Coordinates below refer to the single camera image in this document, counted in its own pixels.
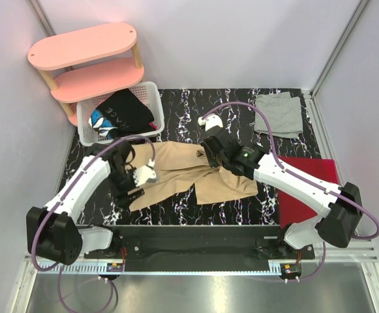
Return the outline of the beige t shirt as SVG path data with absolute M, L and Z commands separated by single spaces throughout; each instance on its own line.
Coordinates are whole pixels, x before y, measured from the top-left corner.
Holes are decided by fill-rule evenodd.
M 255 196 L 256 181 L 212 168 L 200 145 L 157 142 L 154 171 L 157 181 L 143 186 L 144 195 L 134 200 L 131 211 L 144 209 L 195 187 L 196 203 L 206 205 Z

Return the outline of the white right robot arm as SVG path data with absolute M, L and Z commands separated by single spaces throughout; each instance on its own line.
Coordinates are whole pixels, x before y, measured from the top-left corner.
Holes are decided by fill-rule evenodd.
M 222 167 L 236 176 L 271 185 L 310 207 L 316 216 L 287 225 L 277 251 L 292 258 L 301 248 L 327 242 L 346 248 L 362 217 L 358 187 L 339 186 L 317 179 L 250 143 L 241 145 L 227 130 L 206 130 L 201 142 L 211 167 Z

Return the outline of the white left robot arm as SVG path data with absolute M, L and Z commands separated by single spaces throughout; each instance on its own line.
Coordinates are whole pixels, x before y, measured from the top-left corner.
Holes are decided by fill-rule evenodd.
M 109 150 L 95 144 L 72 179 L 44 207 L 32 207 L 26 215 L 27 250 L 35 269 L 50 271 L 59 264 L 71 265 L 80 255 L 99 250 L 107 258 L 116 257 L 121 242 L 106 226 L 79 229 L 76 220 L 94 191 L 106 179 L 122 196 L 141 196 L 141 186 L 155 179 L 155 159 L 135 168 L 136 153 L 123 142 Z

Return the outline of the black marble pattern mat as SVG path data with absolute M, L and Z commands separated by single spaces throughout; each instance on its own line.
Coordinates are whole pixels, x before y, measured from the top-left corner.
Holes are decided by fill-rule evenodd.
M 289 92 L 291 97 L 299 97 L 303 132 L 298 139 L 276 139 L 277 154 L 281 158 L 322 158 L 308 111 L 310 91 L 299 89 L 160 89 L 164 110 L 165 127 L 153 142 L 175 141 L 199 143 L 202 135 L 197 124 L 198 117 L 214 106 L 225 102 L 241 101 L 254 104 L 258 95 Z M 259 143 L 269 149 L 267 135 L 253 131 L 254 112 L 246 107 L 231 106 L 220 111 L 224 126 L 241 143 Z M 79 141 L 78 133 L 73 136 L 65 164 L 60 189 L 70 179 L 80 165 L 85 147 Z M 198 205 L 195 188 L 139 211 L 130 212 L 115 205 L 110 186 L 101 183 L 90 197 L 77 223 L 79 224 L 141 224 L 141 225 L 253 225 L 286 224 L 312 217 L 314 211 L 294 201 L 293 209 L 285 203 L 279 212 L 278 190 L 259 184 L 258 194 L 241 200 Z

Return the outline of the folded grey t shirt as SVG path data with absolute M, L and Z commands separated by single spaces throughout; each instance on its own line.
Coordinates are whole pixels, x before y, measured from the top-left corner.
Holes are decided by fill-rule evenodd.
M 301 101 L 290 92 L 258 95 L 255 106 L 265 115 L 274 137 L 298 139 L 303 132 Z

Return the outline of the left electronics connector board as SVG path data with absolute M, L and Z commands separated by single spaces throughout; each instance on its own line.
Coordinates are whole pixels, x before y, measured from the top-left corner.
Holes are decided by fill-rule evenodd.
M 108 262 L 106 266 L 106 270 L 107 272 L 110 272 L 110 273 L 123 272 L 124 267 L 125 267 L 124 263 Z

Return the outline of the electronics connector board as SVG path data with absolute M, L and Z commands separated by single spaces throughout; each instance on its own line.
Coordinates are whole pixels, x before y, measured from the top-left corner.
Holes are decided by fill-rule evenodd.
M 108 262 L 106 266 L 106 270 L 107 272 L 110 272 L 110 273 L 123 272 L 124 267 L 125 267 L 124 263 Z
M 282 266 L 282 271 L 286 275 L 300 276 L 302 272 L 302 266 L 300 263 L 285 264 Z

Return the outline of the blue white patterned garment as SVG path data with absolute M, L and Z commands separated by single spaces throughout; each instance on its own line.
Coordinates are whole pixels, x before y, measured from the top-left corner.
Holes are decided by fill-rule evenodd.
M 112 131 L 115 130 L 115 127 L 111 121 L 105 118 L 98 110 L 94 110 L 91 113 L 88 124 L 99 136 L 108 139 L 112 138 Z

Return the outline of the black t shirt in basket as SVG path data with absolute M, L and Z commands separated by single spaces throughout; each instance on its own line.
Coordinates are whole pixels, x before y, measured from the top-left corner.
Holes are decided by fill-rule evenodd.
M 157 129 L 150 109 L 129 89 L 114 92 L 95 110 L 103 114 L 115 127 L 111 139 Z

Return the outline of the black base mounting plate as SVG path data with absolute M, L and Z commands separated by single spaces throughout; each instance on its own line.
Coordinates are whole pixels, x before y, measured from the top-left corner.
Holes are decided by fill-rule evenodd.
M 86 259 L 118 260 L 126 273 L 251 275 L 275 273 L 270 262 L 314 260 L 311 245 L 299 251 L 282 245 L 278 226 L 113 226 L 108 250 Z

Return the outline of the white plastic laundry basket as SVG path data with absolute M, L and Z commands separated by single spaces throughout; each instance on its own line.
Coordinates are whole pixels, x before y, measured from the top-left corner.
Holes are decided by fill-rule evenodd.
M 139 101 L 141 101 L 150 109 L 154 117 L 153 124 L 157 128 L 151 132 L 140 133 L 140 135 L 148 138 L 159 135 L 164 130 L 165 122 L 162 102 L 156 84 L 153 82 L 140 82 L 132 87 L 129 87 L 129 89 L 139 99 Z M 83 146 L 89 147 L 94 143 L 110 144 L 113 142 L 113 140 L 99 136 L 98 133 L 94 131 L 91 125 L 88 123 L 91 113 L 101 102 L 106 100 L 111 95 L 112 93 L 108 93 L 105 95 L 88 98 L 77 103 L 77 128 L 79 140 Z

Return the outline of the right electronics connector board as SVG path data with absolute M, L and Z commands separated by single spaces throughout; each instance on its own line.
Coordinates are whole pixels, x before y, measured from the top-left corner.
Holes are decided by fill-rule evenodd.
M 282 266 L 282 271 L 286 275 L 300 276 L 302 272 L 302 266 L 300 263 L 285 264 Z

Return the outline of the pink three-tier wooden shelf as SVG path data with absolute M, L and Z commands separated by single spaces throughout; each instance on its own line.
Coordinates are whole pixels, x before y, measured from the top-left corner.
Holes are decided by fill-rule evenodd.
M 46 37 L 27 59 L 74 126 L 78 102 L 127 89 L 145 76 L 137 31 L 125 22 Z

